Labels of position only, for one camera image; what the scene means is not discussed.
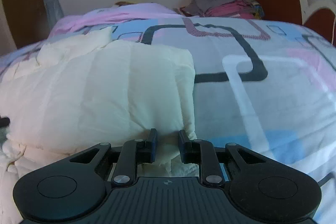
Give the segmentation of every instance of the wooden headboard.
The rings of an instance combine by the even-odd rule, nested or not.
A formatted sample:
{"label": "wooden headboard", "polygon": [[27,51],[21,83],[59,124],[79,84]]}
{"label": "wooden headboard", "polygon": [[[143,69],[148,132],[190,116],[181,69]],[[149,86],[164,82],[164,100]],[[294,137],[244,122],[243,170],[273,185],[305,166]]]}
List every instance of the wooden headboard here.
{"label": "wooden headboard", "polygon": [[308,5],[307,0],[257,0],[264,9],[265,20],[304,25],[331,42],[336,5],[332,1],[318,1]]}

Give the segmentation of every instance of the white comforter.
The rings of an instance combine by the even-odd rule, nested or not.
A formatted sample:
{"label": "white comforter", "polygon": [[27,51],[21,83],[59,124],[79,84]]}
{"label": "white comforter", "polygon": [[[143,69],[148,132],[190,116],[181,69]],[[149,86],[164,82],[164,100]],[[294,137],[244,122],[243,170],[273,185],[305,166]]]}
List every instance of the white comforter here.
{"label": "white comforter", "polygon": [[2,223],[21,220],[12,189],[26,173],[100,142],[145,138],[146,129],[159,132],[156,163],[166,174],[190,170],[172,164],[179,166],[176,131],[195,138],[189,51],[98,41],[78,53],[67,45],[46,45],[0,84],[0,114],[11,119],[0,153]]}

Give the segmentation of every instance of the bedspread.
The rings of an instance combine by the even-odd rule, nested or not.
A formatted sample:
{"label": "bedspread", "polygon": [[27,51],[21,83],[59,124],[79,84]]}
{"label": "bedspread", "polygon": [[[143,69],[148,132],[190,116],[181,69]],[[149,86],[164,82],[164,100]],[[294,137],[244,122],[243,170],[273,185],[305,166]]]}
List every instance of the bedspread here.
{"label": "bedspread", "polygon": [[181,18],[184,17],[157,3],[140,3],[134,5],[98,9],[85,15],[66,16],[59,20],[51,30],[49,37],[75,32],[86,26],[104,23],[120,23],[132,19]]}
{"label": "bedspread", "polygon": [[[294,24],[233,18],[134,20],[112,39],[190,51],[195,133],[236,142],[309,174],[322,186],[315,215],[336,219],[336,49]],[[93,26],[98,30],[107,25]]]}

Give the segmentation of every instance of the brown wooden door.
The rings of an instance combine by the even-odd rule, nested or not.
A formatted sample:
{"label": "brown wooden door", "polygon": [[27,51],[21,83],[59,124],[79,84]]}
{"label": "brown wooden door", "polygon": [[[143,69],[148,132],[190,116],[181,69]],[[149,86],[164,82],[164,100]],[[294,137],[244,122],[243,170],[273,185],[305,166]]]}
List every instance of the brown wooden door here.
{"label": "brown wooden door", "polygon": [[2,0],[2,3],[17,48],[48,37],[43,0]]}

